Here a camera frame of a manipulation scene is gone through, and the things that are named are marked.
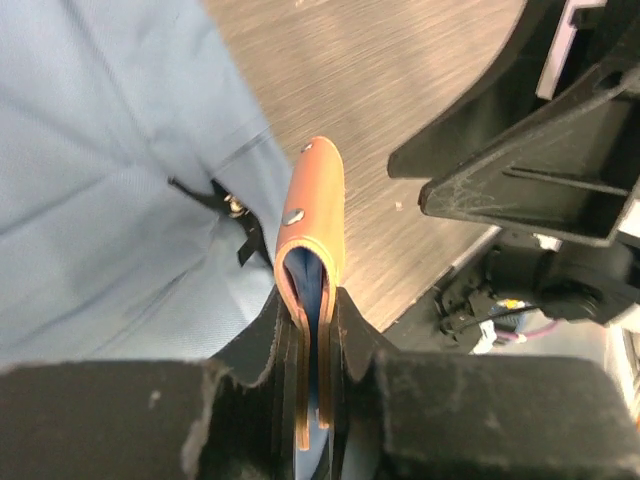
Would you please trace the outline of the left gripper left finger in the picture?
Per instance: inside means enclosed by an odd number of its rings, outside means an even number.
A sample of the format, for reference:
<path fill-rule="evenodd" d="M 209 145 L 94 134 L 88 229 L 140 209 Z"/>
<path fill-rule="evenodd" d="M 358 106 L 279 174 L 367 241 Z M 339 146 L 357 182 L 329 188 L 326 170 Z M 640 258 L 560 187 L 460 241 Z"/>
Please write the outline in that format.
<path fill-rule="evenodd" d="M 290 479 L 297 333 L 277 293 L 214 357 L 1 372 L 5 479 Z"/>

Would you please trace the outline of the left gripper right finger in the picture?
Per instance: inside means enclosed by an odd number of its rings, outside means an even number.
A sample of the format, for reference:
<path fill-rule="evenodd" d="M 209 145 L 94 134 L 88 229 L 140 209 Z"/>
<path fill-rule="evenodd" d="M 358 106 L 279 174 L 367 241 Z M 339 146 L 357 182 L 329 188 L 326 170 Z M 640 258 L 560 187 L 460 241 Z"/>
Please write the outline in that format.
<path fill-rule="evenodd" d="M 635 479 L 639 435 L 579 358 L 397 349 L 344 289 L 331 327 L 334 479 Z"/>

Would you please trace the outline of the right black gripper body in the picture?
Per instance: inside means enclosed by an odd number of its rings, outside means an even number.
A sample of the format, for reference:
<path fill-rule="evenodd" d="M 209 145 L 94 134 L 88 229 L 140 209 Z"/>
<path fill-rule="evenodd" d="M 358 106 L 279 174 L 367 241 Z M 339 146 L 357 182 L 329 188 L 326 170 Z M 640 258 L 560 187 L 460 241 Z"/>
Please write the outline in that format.
<path fill-rule="evenodd" d="M 578 42 L 546 100 L 536 87 L 565 17 Z M 619 229 L 639 189 L 638 3 L 527 2 L 494 63 L 387 171 L 424 180 L 425 215 L 501 228 L 443 286 L 444 316 L 481 292 L 609 323 L 639 300 L 639 242 Z"/>

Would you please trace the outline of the light blue backpack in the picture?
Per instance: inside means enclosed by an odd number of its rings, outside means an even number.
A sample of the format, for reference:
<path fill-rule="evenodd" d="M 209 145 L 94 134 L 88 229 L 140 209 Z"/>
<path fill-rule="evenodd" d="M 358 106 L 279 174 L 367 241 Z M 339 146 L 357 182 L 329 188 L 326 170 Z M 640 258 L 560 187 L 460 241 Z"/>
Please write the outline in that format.
<path fill-rule="evenodd" d="M 3 2 L 2 362 L 218 350 L 296 272 L 291 172 L 199 2 Z"/>

